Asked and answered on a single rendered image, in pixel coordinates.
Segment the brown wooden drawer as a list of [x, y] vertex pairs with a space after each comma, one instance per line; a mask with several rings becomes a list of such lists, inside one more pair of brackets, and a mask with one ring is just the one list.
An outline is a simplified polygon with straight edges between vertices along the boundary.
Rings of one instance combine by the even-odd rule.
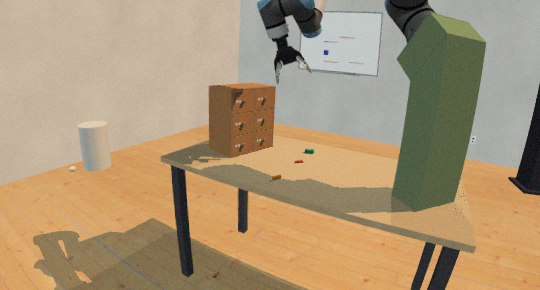
[[[243, 147], [244, 146], [244, 147]], [[253, 149], [253, 133], [232, 136], [232, 156], [247, 153]]]
[[232, 114], [232, 135], [253, 131], [253, 116], [253, 111]]
[[254, 109], [254, 90], [248, 89], [247, 91], [244, 91], [244, 90], [233, 91], [233, 112], [253, 110], [253, 109]]
[[255, 125], [254, 130], [263, 129], [273, 126], [273, 109], [268, 108], [255, 110]]
[[254, 131], [254, 150], [272, 146], [272, 129]]
[[260, 88], [259, 90], [256, 90], [255, 109], [267, 107], [274, 107], [274, 88]]

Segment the brown wooden chest of drawers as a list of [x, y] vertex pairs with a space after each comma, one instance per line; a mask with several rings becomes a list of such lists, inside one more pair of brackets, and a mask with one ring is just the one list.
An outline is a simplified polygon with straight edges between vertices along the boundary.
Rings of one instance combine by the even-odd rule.
[[[268, 86], [268, 87], [262, 87]], [[256, 89], [260, 88], [274, 88], [274, 107], [255, 109], [255, 95]], [[254, 90], [254, 109], [233, 112], [233, 91], [236, 90]], [[254, 151], [262, 150], [273, 146], [273, 132], [274, 132], [274, 111], [275, 111], [275, 90], [276, 86], [256, 84], [256, 83], [242, 83], [242, 84], [226, 84], [226, 85], [213, 85], [209, 86], [209, 149], [221, 153], [230, 158], [251, 153]], [[263, 129], [272, 129], [272, 146], [254, 150], [254, 130], [255, 125], [255, 110], [273, 109], [273, 126]], [[253, 131], [232, 135], [232, 114], [253, 111]], [[253, 149], [250, 152], [232, 156], [232, 136], [253, 133]]]

